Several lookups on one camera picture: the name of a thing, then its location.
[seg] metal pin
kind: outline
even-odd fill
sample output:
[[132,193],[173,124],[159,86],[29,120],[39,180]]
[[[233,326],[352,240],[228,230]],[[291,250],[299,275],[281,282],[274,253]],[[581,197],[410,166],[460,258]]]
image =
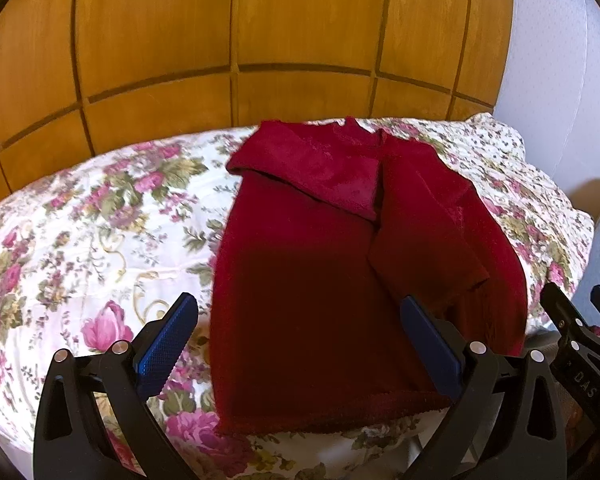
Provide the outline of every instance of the metal pin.
[[113,345],[111,346],[111,351],[114,354],[120,355],[125,353],[127,350],[129,350],[129,342],[125,341],[123,339],[121,339],[120,341],[116,341],[115,343],[113,343]]
[[487,347],[484,345],[484,343],[481,343],[480,341],[472,341],[469,345],[469,348],[474,354],[482,355],[487,351]]
[[544,361],[544,354],[542,354],[542,352],[539,350],[532,350],[529,355],[531,355],[531,358],[536,363],[541,363],[542,361]]
[[58,350],[54,354],[54,361],[56,363],[61,363],[62,361],[64,361],[68,357],[69,357],[69,352],[67,350],[65,350],[64,348],[62,348],[61,350]]

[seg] wooden wall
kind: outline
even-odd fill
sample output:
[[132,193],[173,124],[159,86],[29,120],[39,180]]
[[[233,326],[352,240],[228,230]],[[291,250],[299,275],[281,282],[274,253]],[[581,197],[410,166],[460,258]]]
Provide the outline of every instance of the wooden wall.
[[0,199],[98,153],[267,118],[464,119],[513,0],[10,0]]

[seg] blue gripper pad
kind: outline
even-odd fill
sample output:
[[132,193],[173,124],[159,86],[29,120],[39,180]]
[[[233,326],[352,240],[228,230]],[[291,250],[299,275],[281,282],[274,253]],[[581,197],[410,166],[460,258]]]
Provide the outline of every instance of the blue gripper pad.
[[161,323],[162,327],[144,354],[134,362],[136,393],[142,400],[162,391],[198,323],[198,302],[191,294],[183,292],[164,318],[151,323]]
[[462,365],[429,316],[411,296],[400,304],[402,329],[427,369],[436,391],[452,400],[462,394]]

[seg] white floral bedding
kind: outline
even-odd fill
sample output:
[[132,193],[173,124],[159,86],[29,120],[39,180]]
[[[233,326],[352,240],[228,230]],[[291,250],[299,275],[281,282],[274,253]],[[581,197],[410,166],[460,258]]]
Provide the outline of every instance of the white floral bedding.
[[[474,182],[525,269],[528,330],[546,325],[541,287],[551,279],[573,293],[593,222],[525,162],[520,135],[489,114],[464,123],[360,123],[433,144],[449,167]],[[144,142],[39,180],[0,203],[0,434],[14,446],[32,450],[55,350],[84,355],[131,339],[184,290],[198,299],[200,323],[164,390],[148,404],[201,479],[340,478],[438,420],[438,413],[426,413],[341,434],[214,432],[211,286],[240,182],[224,164],[253,131]],[[137,469],[106,397],[97,401],[122,462]]]

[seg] red sweater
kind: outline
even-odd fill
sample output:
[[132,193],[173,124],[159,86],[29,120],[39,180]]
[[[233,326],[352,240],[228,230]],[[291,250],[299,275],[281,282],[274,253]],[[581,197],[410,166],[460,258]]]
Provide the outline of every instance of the red sweater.
[[471,181],[355,120],[262,123],[222,238],[210,359],[218,429],[330,432],[444,408],[405,336],[408,294],[467,340],[522,350],[525,276]]

